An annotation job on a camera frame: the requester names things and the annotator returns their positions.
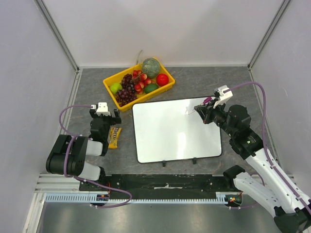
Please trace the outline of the white marker with pink cap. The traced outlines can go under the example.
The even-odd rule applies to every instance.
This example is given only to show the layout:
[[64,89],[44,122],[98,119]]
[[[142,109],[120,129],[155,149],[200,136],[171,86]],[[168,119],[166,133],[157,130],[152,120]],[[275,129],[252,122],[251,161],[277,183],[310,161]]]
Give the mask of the white marker with pink cap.
[[203,102],[202,103],[200,103],[200,105],[204,105],[204,104],[207,104],[209,101],[211,101],[212,100],[212,97],[207,97],[207,98],[205,98],[204,100],[203,100]]

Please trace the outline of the white whiteboard black frame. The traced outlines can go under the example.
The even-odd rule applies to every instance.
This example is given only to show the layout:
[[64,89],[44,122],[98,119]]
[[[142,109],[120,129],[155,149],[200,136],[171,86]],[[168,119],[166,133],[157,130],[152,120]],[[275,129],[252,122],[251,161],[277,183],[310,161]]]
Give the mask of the white whiteboard black frame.
[[194,107],[205,98],[137,103],[132,107],[137,160],[167,162],[218,157],[221,131],[204,124]]

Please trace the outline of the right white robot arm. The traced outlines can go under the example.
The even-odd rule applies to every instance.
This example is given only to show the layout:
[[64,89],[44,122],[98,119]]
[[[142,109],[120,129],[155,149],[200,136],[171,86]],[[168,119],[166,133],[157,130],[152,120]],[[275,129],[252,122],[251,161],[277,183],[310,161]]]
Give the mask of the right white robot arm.
[[216,101],[194,107],[203,123],[214,123],[230,137],[232,149],[266,182],[256,182],[243,168],[235,165],[224,172],[223,187],[248,194],[273,217],[283,233],[301,233],[311,226],[311,199],[281,169],[263,140],[250,128],[246,107],[232,105],[225,111]]

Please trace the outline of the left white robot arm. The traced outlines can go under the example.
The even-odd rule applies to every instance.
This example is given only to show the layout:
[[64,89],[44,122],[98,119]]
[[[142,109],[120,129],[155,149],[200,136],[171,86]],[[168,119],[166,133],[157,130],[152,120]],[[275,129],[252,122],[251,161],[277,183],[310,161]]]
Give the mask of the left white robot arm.
[[84,184],[89,184],[96,191],[109,186],[105,178],[105,170],[86,162],[86,156],[105,156],[109,146],[109,136],[112,126],[121,123],[120,111],[114,109],[114,115],[109,111],[99,111],[94,106],[89,111],[90,135],[58,136],[47,160],[46,171],[51,174],[80,178]]

